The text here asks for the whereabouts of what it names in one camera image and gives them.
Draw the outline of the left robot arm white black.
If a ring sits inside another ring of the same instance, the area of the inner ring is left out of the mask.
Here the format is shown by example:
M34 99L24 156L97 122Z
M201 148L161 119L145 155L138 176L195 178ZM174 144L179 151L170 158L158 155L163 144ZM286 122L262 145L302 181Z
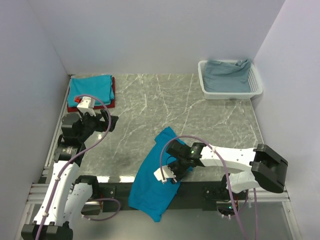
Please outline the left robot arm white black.
M113 131L118 119L105 109L93 115L71 112L62 118L49 186L32 223L23 225L22 239L73 239L73 225L85 203L101 196L96 176L77 175L87 150L85 141L94 132Z

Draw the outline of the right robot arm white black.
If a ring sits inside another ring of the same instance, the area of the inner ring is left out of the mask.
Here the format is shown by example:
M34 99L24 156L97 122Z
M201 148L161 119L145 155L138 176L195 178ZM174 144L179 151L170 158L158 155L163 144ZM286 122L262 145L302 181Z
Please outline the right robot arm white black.
M285 189L288 161L266 144L240 149L203 142L188 146L175 139L165 151L175 160L154 172L163 183L168 179L173 184L181 181L190 168L225 167L239 171L226 174L227 182L219 187L221 197L226 200L244 190L258 187L276 194L283 193Z

